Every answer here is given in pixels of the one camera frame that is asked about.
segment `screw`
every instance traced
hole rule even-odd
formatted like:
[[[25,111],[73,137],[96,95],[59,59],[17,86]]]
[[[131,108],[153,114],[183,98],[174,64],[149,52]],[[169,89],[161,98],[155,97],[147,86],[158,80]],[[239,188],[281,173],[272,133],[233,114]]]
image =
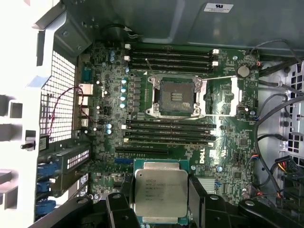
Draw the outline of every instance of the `screw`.
[[[251,207],[255,205],[254,202],[249,201],[249,200],[248,200],[248,201],[245,201],[245,204],[248,205],[248,206],[251,206]]]
[[[84,198],[84,199],[81,199],[81,200],[77,201],[77,203],[86,203],[87,201],[88,201],[88,199]]]
[[[67,37],[67,36],[68,36],[68,32],[67,32],[67,31],[64,31],[64,32],[62,33],[62,35],[63,35],[64,37]]]
[[[210,196],[210,199],[213,199],[213,200],[218,200],[218,199],[219,199],[219,197],[218,197],[218,196],[216,196],[216,195],[212,195],[212,196]]]

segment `chip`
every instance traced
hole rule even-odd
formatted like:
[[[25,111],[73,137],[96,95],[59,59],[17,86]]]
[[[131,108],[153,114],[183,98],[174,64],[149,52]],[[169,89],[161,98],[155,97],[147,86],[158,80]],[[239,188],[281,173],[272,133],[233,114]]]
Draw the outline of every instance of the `chip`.
[[[161,81],[160,111],[193,113],[194,83]]]
[[[240,146],[247,146],[247,145],[248,145],[247,139],[240,139],[239,145],[240,145]]]
[[[233,178],[234,179],[241,179],[242,178],[242,173],[241,172],[234,172]]]

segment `cpu socket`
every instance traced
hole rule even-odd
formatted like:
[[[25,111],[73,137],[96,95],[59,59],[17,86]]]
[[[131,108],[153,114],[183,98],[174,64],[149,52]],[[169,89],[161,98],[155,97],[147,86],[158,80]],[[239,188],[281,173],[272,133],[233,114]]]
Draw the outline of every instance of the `cpu socket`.
[[[148,77],[153,84],[152,107],[148,115],[156,118],[192,117],[200,113],[196,93],[202,86],[201,78],[186,75],[156,75]]]

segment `perforated metal panel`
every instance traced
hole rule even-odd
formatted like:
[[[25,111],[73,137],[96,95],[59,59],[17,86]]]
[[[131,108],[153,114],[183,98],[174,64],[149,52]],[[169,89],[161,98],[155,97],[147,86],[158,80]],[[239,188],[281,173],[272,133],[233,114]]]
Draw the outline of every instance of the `perforated metal panel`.
[[[294,65],[288,74],[287,83],[294,89],[302,91],[304,83],[304,63],[302,65]],[[290,94],[291,98],[297,97],[295,93]],[[287,150],[293,156],[294,161],[301,167],[304,167],[304,136],[303,124],[304,119],[301,118],[301,110],[303,102],[296,103],[289,107],[292,121],[290,122]]]
[[[51,117],[58,97],[74,85],[75,66],[53,51],[52,77],[41,90],[42,110],[40,119],[40,134],[50,134],[51,143],[71,138],[74,90],[68,91],[58,100],[52,127]]]

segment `black ram slot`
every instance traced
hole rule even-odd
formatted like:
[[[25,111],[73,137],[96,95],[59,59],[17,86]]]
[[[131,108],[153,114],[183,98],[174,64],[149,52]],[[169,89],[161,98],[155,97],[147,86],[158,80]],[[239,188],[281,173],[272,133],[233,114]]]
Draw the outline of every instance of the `black ram slot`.
[[[182,121],[182,122],[173,122],[173,121],[149,121],[149,120],[126,120],[126,124],[153,124],[153,125],[169,125],[169,126],[195,126],[195,127],[205,127],[215,129],[216,124],[209,123],[193,123],[192,121]]]
[[[186,61],[171,61],[170,59],[164,59],[163,61],[159,61],[159,60],[149,60],[149,63],[151,64],[151,66],[162,66],[162,65],[172,65],[172,66],[185,66],[185,67],[212,67],[211,63],[208,62],[186,62]],[[142,64],[142,65],[146,65],[147,62],[143,59],[143,60],[137,60],[137,59],[133,59],[132,60],[132,64]]]
[[[170,138],[196,138],[203,140],[215,141],[216,137],[210,134],[182,134],[182,133],[157,133],[157,132],[126,132],[126,136],[140,135],[140,136],[155,136],[155,137],[170,137]]]
[[[168,149],[149,149],[149,148],[137,148],[137,147],[116,147],[116,153],[145,153],[145,154],[169,154]]]
[[[153,139],[153,138],[129,138],[130,143],[164,143],[164,144],[174,144],[174,145],[208,145],[208,142],[201,142],[195,140],[176,140],[176,139]]]
[[[210,133],[210,130],[208,129],[191,129],[191,128],[182,128],[182,127],[147,127],[147,126],[138,126],[138,125],[132,125],[130,127],[128,127],[128,129],[131,129],[131,130],[143,130],[143,131],[153,131],[153,132],[174,132],[174,133],[192,133],[192,134],[197,134],[197,133]]]
[[[138,70],[149,70],[148,66],[133,66],[130,65],[131,69],[138,69]],[[187,73],[197,73],[197,74],[212,74],[213,69],[185,69],[185,68],[171,68],[171,67],[153,67],[155,71],[166,71],[166,72],[187,72]]]
[[[216,57],[209,56],[170,56],[170,55],[142,55],[142,54],[132,54],[131,59],[134,61],[135,59],[170,59],[170,60],[188,60],[188,61],[204,61],[204,62],[212,62],[212,60],[217,59]]]
[[[196,55],[196,56],[212,56],[212,52],[209,51],[186,51],[186,50],[167,50],[157,48],[134,48],[133,53],[167,53],[176,55]]]

